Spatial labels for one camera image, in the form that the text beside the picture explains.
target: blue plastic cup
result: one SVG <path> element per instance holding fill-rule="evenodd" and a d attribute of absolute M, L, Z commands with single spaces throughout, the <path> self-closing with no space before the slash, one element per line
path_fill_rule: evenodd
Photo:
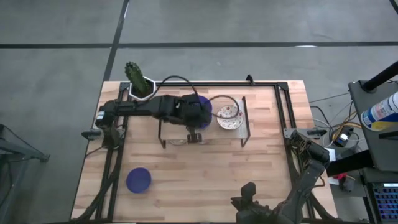
<path fill-rule="evenodd" d="M 143 168 L 138 167 L 130 171 L 126 179 L 127 188 L 135 194 L 144 193 L 150 186 L 152 182 L 152 177 L 150 172 Z"/>

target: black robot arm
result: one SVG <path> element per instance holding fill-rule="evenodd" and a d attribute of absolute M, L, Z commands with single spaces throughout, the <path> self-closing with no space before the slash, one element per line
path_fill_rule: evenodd
<path fill-rule="evenodd" d="M 155 96 L 148 101 L 107 101 L 99 108 L 95 125 L 104 132 L 104 147 L 116 147 L 120 135 L 113 123 L 118 116 L 152 116 L 172 124 L 198 128 L 211 121 L 210 111 L 198 101 L 196 94 Z"/>
<path fill-rule="evenodd" d="M 237 224 L 300 223 L 303 218 L 302 207 L 310 196 L 319 176 L 328 166 L 329 153 L 326 149 L 296 131 L 288 139 L 288 145 L 292 146 L 296 153 L 304 152 L 307 155 L 307 164 L 286 200 L 278 204 L 273 210 L 269 209 L 268 206 L 253 202 L 256 185 L 249 182 L 241 188 L 241 197 L 231 198 L 232 205 L 238 210 L 236 213 Z"/>

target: spray can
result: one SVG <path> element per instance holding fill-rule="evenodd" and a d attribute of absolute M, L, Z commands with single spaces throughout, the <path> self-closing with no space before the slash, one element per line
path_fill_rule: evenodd
<path fill-rule="evenodd" d="M 398 92 L 376 103 L 361 114 L 361 121 L 372 131 L 382 131 L 398 124 Z"/>

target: green cactus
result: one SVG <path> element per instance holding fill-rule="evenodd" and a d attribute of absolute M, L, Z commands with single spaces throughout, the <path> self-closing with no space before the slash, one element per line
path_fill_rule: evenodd
<path fill-rule="evenodd" d="M 139 97 L 145 97 L 150 94 L 152 91 L 150 86 L 146 82 L 141 69 L 139 69 L 138 65 L 134 62 L 128 62 L 124 67 L 124 72 L 127 75 L 127 78 L 132 83 L 136 95 Z"/>

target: gray floor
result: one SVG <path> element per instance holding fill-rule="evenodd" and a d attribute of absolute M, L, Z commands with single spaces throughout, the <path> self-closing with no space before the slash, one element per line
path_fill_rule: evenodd
<path fill-rule="evenodd" d="M 0 0 L 0 44 L 111 43 L 122 3 Z M 120 42 L 398 41 L 397 23 L 388 0 L 135 0 Z M 126 80 L 123 66 L 132 60 L 156 80 L 302 79 L 316 100 L 372 77 L 397 53 L 398 47 L 119 49 L 110 79 Z M 0 123 L 51 154 L 48 164 L 31 162 L 14 223 L 68 220 L 87 144 L 80 133 L 93 119 L 108 56 L 109 49 L 0 49 Z M 349 101 L 314 105 L 331 119 Z M 335 195 L 340 218 L 365 218 L 360 198 Z"/>

